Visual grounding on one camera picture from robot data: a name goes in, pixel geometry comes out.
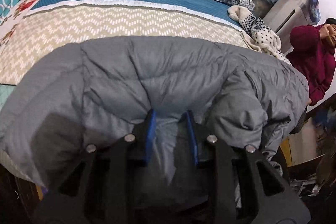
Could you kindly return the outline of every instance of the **floral fabric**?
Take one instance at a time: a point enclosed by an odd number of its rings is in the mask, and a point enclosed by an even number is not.
[[[39,0],[20,0],[0,23],[0,54],[23,17]]]

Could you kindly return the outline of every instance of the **metal rivet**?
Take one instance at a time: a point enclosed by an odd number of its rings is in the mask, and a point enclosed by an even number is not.
[[[245,146],[245,150],[249,153],[254,153],[257,149],[254,145],[248,144],[247,146]]]
[[[125,141],[128,143],[134,142],[135,141],[135,136],[133,134],[128,134],[125,136]]]
[[[95,146],[94,144],[88,144],[85,150],[88,153],[93,153],[97,150],[97,146]]]
[[[217,140],[218,140],[218,138],[217,138],[215,135],[209,135],[209,136],[207,137],[207,141],[208,141],[209,143],[215,143],[215,142],[217,142]]]

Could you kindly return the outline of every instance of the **red sweater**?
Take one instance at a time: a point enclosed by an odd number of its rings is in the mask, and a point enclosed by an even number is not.
[[[335,47],[330,46],[325,39],[321,40],[319,30],[322,26],[307,25],[294,28],[290,34],[294,50],[287,55],[293,67],[308,80],[311,106],[323,99],[336,67]]]

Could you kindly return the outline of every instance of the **human hand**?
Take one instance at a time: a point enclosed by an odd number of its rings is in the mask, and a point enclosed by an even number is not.
[[[329,36],[327,40],[331,46],[335,47],[336,46],[336,25],[329,25],[327,29],[329,31]]]
[[[325,24],[319,30],[321,39],[326,39],[329,36],[329,30],[328,30],[329,26],[330,26],[330,24]]]

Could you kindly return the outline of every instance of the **woman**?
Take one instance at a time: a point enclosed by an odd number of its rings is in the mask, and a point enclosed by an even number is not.
[[[290,43],[294,50],[287,55],[293,67],[306,76],[309,101],[313,106],[323,99],[334,77],[336,20],[328,18],[317,27],[307,25],[292,30]]]

